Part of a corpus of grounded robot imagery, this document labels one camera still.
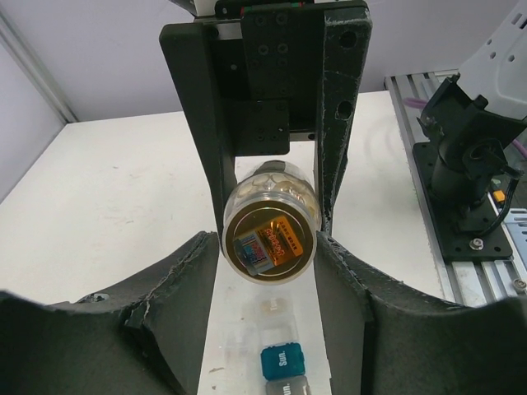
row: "black metal bracket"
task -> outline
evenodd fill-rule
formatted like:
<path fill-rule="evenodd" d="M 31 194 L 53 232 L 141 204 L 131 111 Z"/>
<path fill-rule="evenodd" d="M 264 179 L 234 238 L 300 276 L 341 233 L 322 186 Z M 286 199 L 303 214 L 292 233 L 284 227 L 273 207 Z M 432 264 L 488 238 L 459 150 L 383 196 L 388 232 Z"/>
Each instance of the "black metal bracket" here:
<path fill-rule="evenodd" d="M 330 232 L 371 35 L 366 4 L 250 3 L 218 3 L 226 19 L 168 25 L 160 37 L 218 232 L 235 158 L 286 154 L 302 140 L 315 140 L 315 189 Z"/>
<path fill-rule="evenodd" d="M 488 227 L 496 218 L 490 201 L 483 199 L 470 211 L 462 211 L 457 205 L 438 201 L 431 190 L 434 164 L 438 160 L 437 148 L 431 143 L 416 144 L 413 146 L 413 159 L 443 258 L 451 262 L 510 258 L 512 248 L 501 227 L 482 237 L 483 249 L 473 249 L 470 246 L 471 240 L 477 237 L 474 233 Z"/>

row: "metal plate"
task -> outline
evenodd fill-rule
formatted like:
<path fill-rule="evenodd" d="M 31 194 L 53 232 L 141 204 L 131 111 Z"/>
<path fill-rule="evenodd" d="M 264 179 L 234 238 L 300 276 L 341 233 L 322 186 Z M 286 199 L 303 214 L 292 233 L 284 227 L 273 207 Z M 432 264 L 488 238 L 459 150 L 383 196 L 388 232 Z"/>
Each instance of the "metal plate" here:
<path fill-rule="evenodd" d="M 415 144 L 413 158 L 421 183 L 426 186 L 424 188 L 425 198 L 431 210 L 432 222 L 443 258 L 449 261 L 488 261 L 510 258 L 512 248 L 501 228 L 483 237 L 484 247 L 480 251 L 469 247 L 470 240 L 474 238 L 473 235 L 452 230 L 452 226 L 461 219 L 459 213 L 444 204 L 435 204 L 430 196 L 429 185 L 434 169 L 433 164 L 436 163 L 437 158 L 436 148 L 425 142 Z M 494 209 L 487 199 L 480 207 L 474 209 L 470 216 L 476 222 L 481 221 L 482 226 L 491 223 L 496 218 Z"/>

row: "gray wall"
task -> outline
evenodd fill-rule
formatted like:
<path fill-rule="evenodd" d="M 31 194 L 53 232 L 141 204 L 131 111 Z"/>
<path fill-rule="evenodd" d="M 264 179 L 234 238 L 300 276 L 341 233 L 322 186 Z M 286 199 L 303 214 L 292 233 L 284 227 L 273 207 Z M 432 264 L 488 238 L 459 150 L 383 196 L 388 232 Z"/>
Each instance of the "gray wall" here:
<path fill-rule="evenodd" d="M 191 21 L 168 0 L 0 0 L 80 119 L 180 108 L 158 44 Z M 387 75 L 457 68 L 516 0 L 370 0 L 374 23 L 361 89 Z"/>
<path fill-rule="evenodd" d="M 62 128 L 0 44 L 0 202 Z"/>

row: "gold jar lid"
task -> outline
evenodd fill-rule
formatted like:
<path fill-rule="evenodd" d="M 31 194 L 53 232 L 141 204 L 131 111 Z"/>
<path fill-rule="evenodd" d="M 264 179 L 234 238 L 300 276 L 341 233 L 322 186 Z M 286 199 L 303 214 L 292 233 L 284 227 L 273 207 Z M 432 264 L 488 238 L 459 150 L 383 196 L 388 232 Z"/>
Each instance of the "gold jar lid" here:
<path fill-rule="evenodd" d="M 258 200 L 226 223 L 222 243 L 227 261 L 239 274 L 252 282 L 274 285 L 308 268 L 316 238 L 300 208 L 278 200 Z"/>

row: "clear plastic jar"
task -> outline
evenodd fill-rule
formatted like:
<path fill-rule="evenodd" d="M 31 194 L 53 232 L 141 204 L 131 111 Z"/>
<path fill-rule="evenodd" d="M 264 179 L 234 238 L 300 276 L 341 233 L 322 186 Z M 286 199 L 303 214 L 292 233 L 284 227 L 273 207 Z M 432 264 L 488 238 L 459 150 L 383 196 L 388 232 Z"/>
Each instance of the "clear plastic jar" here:
<path fill-rule="evenodd" d="M 313 261 L 320 207 L 298 167 L 271 160 L 238 184 L 223 224 L 223 253 L 233 268 L 250 281 L 280 284 Z"/>

